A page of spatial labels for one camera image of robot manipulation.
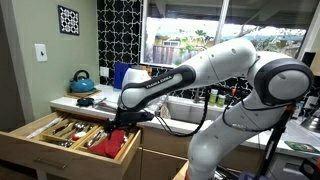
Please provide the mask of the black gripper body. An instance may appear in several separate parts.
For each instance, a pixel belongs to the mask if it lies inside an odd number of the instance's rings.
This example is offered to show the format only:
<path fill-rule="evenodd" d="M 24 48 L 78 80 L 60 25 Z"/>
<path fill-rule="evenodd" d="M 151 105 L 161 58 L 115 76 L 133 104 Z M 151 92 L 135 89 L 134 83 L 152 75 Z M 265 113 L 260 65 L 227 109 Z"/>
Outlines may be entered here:
<path fill-rule="evenodd" d="M 117 128 L 126 126 L 135 126 L 137 123 L 151 121 L 154 115 L 147 111 L 130 112 L 118 109 L 115 117 Z"/>

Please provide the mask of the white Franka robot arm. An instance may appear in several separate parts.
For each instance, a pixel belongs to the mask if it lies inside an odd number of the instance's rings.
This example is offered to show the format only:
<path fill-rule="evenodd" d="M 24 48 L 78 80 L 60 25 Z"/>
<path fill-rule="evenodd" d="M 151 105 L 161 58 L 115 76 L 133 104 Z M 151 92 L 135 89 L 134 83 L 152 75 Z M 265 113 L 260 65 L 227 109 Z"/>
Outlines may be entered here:
<path fill-rule="evenodd" d="M 251 137 L 273 128 L 288 107 L 296 105 L 314 82 L 303 62 L 278 52 L 258 51 L 246 38 L 214 45 L 176 68 L 149 80 L 127 83 L 118 98 L 116 116 L 104 127 L 117 129 L 149 121 L 144 108 L 156 98 L 183 89 L 209 87 L 230 78 L 245 78 L 251 86 L 244 95 L 240 86 L 217 119 L 203 121 L 189 136 L 187 180 L 213 180 L 219 162 Z"/>

